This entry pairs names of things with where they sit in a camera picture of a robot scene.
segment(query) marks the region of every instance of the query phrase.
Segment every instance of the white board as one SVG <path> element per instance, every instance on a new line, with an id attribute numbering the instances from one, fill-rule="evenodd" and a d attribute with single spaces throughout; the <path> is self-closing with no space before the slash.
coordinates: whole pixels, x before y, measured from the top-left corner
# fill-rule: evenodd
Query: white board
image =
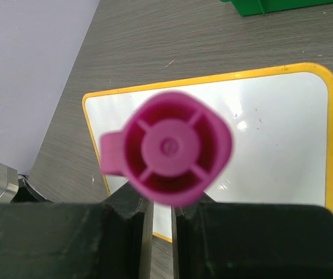
<path id="1" fill-rule="evenodd" d="M 83 105 L 96 150 L 101 135 L 120 130 L 147 99 L 180 90 L 215 110 L 233 129 L 233 156 L 206 191 L 209 196 L 220 202 L 299 203 L 333 210 L 333 183 L 326 183 L 327 169 L 333 176 L 333 164 L 327 164 L 328 148 L 333 149 L 327 140 L 333 134 L 333 125 L 328 129 L 333 75 L 319 65 L 315 72 L 309 70 L 314 64 L 301 65 L 286 66 L 289 73 L 275 67 L 87 94 Z M 281 74 L 268 74 L 275 70 Z M 126 181 L 106 176 L 110 193 Z M 171 238 L 170 207 L 155 205 L 153 230 Z"/>

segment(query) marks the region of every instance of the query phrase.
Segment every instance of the green plastic bin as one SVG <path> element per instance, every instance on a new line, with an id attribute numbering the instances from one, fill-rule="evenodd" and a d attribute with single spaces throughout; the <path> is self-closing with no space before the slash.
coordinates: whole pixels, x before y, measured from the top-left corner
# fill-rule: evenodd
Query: green plastic bin
<path id="1" fill-rule="evenodd" d="M 232 2 L 241 16 L 251 16 L 333 3 L 333 0 L 221 0 Z"/>

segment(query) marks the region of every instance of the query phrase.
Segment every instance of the pink plastic object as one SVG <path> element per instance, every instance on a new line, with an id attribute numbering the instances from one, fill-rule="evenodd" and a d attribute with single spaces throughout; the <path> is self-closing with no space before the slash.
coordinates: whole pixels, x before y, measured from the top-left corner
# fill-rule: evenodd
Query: pink plastic object
<path id="1" fill-rule="evenodd" d="M 228 162 L 232 135 L 199 101 L 167 92 L 147 101 L 123 131 L 101 138 L 104 174 L 126 176 L 151 201 L 197 200 Z"/>

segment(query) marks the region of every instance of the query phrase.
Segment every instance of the white wall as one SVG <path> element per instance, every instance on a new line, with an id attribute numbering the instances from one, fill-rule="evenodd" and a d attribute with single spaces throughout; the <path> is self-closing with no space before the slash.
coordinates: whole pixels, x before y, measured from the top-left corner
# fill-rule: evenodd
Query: white wall
<path id="1" fill-rule="evenodd" d="M 28 174 L 99 0 L 0 0 L 0 162 Z"/>

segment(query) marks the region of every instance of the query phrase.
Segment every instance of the yellow border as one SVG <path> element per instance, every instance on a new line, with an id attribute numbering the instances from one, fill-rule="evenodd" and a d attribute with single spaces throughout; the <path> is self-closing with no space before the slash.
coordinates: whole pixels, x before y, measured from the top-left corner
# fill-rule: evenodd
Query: yellow border
<path id="1" fill-rule="evenodd" d="M 305 62 L 305 63 L 276 66 L 276 67 L 269 67 L 256 70 L 238 71 L 235 73 L 216 74 L 213 76 L 205 76 L 205 77 L 194 77 L 185 80 L 168 81 L 165 83 L 153 83 L 147 85 L 139 85 L 134 87 L 119 88 L 119 89 L 85 94 L 83 97 L 83 109 L 89 127 L 90 136 L 94 144 L 95 153 L 98 158 L 98 162 L 100 164 L 99 152 L 98 149 L 96 148 L 94 135 L 91 130 L 90 122 L 85 107 L 85 102 L 88 98 L 104 96 L 104 95 L 122 94 L 127 92 L 162 89 L 168 87 L 178 87 L 191 84 L 214 83 L 216 81 L 239 80 L 243 78 L 265 77 L 265 76 L 274 76 L 279 74 L 290 74 L 290 73 L 299 73 L 299 72 L 310 72 L 318 75 L 324 80 L 324 82 L 328 87 L 328 131 L 327 131 L 325 207 L 333 212 L 333 73 L 324 66 L 315 63 Z M 108 195 L 110 195 L 107 179 L 105 176 L 103 176 L 103 179 L 107 188 Z M 165 240 L 171 241 L 170 238 L 166 238 L 163 235 L 159 235 L 157 233 L 153 234 Z"/>

